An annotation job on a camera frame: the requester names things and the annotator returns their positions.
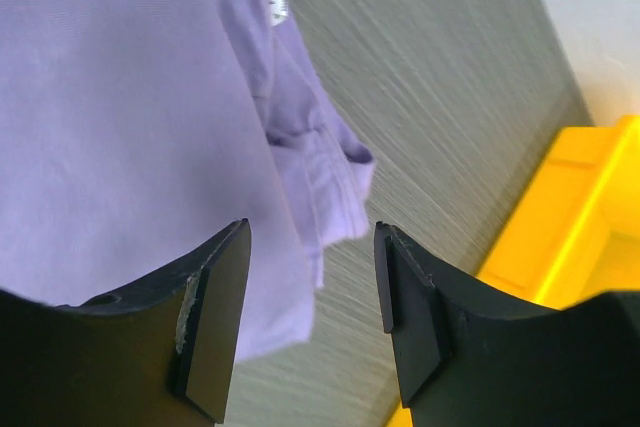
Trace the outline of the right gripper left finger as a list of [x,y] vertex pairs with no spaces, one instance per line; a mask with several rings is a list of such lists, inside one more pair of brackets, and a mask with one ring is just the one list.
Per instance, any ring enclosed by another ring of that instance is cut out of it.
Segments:
[[243,219],[76,307],[3,292],[2,424],[221,424],[249,263]]

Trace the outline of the yellow plastic tray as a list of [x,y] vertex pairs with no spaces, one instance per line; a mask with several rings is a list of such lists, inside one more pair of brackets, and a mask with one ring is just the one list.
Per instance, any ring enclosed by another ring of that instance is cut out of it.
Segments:
[[639,296],[638,118],[564,129],[471,276],[554,310]]

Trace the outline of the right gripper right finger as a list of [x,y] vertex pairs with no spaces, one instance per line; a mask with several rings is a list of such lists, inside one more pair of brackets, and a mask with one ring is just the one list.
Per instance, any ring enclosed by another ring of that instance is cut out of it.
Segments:
[[635,426],[639,296],[563,310],[502,292],[378,223],[375,270],[402,405],[417,426]]

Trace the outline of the purple t shirt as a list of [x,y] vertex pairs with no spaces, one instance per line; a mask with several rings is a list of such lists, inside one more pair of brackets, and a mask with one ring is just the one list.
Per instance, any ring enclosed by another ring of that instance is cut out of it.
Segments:
[[310,338],[375,162],[287,0],[1,0],[1,285],[80,304],[252,231],[236,357]]

